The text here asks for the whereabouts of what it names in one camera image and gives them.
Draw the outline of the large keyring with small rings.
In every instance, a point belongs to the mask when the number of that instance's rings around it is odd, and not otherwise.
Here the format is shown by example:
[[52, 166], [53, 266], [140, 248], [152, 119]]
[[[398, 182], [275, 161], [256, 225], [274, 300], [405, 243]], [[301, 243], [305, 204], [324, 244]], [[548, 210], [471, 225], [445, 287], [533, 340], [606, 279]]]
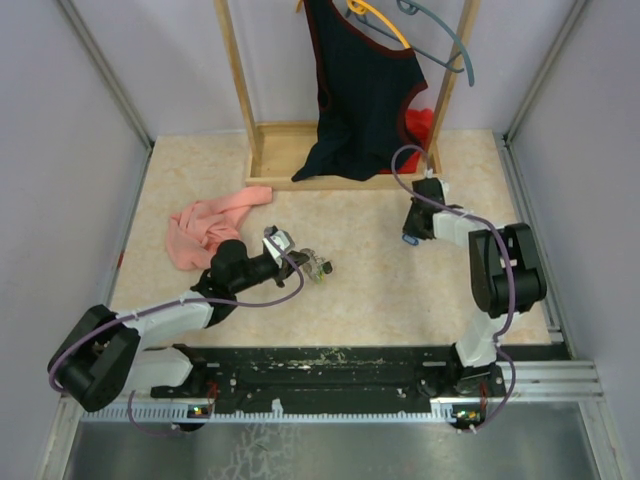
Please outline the large keyring with small rings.
[[333, 273], [332, 263], [314, 250], [304, 248], [300, 253], [307, 258], [302, 270], [314, 283], [323, 283], [326, 277]]

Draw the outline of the blue tagged key bunch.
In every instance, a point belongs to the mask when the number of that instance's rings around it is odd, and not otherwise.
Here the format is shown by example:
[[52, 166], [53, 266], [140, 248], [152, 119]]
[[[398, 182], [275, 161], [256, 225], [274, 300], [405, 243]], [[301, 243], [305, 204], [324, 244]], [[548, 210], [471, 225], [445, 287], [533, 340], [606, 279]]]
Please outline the blue tagged key bunch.
[[418, 246], [421, 242], [420, 239], [406, 233], [402, 235], [402, 240], [411, 246]]

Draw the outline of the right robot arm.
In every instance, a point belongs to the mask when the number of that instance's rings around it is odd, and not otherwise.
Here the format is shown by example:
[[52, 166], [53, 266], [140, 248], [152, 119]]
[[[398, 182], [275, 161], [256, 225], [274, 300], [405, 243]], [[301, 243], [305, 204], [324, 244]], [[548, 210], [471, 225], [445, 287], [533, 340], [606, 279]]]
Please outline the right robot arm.
[[492, 226], [458, 205], [447, 205], [437, 178], [412, 183], [403, 240], [443, 240], [469, 255], [470, 286], [476, 312], [451, 348], [443, 385], [470, 395], [488, 380], [497, 360], [496, 344], [511, 323], [547, 294], [547, 281], [531, 227]]

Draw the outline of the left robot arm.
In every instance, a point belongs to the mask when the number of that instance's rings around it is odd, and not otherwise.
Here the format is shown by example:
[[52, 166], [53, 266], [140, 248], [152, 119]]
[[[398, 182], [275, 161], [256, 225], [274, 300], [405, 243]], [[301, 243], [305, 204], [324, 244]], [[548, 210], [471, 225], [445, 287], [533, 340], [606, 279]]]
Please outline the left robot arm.
[[198, 282], [175, 300], [124, 314], [102, 304], [89, 308], [49, 361], [49, 384], [87, 412], [155, 387], [197, 396], [207, 387], [207, 371], [184, 348], [165, 341], [221, 323], [240, 307], [239, 293], [269, 280], [282, 287], [309, 261], [281, 230], [263, 238], [255, 257], [242, 241], [224, 241]]

